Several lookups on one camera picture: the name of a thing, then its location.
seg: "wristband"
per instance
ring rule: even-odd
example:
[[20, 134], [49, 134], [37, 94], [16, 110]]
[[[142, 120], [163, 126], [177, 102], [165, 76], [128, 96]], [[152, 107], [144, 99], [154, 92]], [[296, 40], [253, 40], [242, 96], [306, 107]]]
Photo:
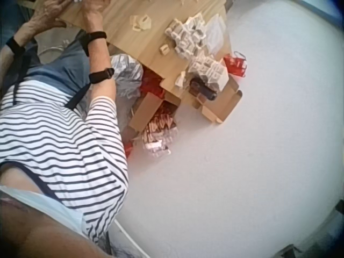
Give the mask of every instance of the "wristband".
[[10, 38], [6, 45], [12, 50], [13, 54], [15, 55], [15, 58], [23, 55], [25, 53], [25, 47], [21, 47], [16, 41], [15, 38]]
[[89, 56], [88, 52], [88, 44], [90, 44], [91, 41], [94, 41], [95, 39], [106, 39], [106, 33], [104, 31], [96, 31], [92, 33], [87, 33], [85, 36], [81, 37], [80, 43], [82, 48], [85, 51], [85, 54]]
[[98, 71], [89, 75], [90, 82], [92, 84], [97, 84], [99, 82], [111, 79], [114, 75], [113, 68], [106, 68], [104, 71]]

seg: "blue pants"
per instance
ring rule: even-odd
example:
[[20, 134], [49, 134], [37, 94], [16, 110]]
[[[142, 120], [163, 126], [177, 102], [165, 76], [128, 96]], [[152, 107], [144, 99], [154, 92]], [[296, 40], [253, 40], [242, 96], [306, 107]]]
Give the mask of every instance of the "blue pants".
[[[0, 48], [29, 20], [30, 11], [17, 5], [14, 0], [5, 0], [0, 4]], [[61, 56], [49, 64], [40, 63], [37, 42], [33, 39], [26, 46], [26, 54], [31, 56], [31, 63], [24, 80], [44, 82], [71, 96], [75, 95], [89, 83], [89, 59], [78, 41], [83, 33], [81, 31]], [[20, 59], [13, 62], [4, 79], [4, 89], [14, 84], [21, 65]]]

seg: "striped shirt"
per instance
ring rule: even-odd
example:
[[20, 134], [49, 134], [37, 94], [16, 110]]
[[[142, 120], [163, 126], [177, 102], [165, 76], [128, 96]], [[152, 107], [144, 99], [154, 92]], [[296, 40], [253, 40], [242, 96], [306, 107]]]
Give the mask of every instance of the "striped shirt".
[[98, 97], [85, 120], [71, 96], [38, 81], [13, 86], [0, 103], [0, 166], [17, 164], [45, 195], [83, 213], [97, 242], [121, 209], [128, 188], [127, 162], [115, 103]]

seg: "face mask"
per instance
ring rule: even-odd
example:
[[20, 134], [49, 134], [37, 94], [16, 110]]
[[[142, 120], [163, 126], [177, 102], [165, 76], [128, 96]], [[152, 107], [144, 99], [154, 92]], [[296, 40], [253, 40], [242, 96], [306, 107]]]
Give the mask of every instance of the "face mask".
[[87, 238], [84, 233], [86, 227], [82, 212], [71, 210], [58, 201], [35, 192], [18, 190], [2, 185], [0, 185], [0, 192], [48, 215], [63, 226]]

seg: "white floor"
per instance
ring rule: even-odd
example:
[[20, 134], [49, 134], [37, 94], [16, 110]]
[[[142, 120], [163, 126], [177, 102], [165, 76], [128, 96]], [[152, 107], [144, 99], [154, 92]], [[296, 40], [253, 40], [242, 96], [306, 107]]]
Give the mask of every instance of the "white floor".
[[118, 220], [151, 257], [271, 257], [342, 197], [341, 32], [287, 0], [237, 0], [228, 27], [242, 102], [220, 126], [181, 107], [172, 155], [129, 159]]

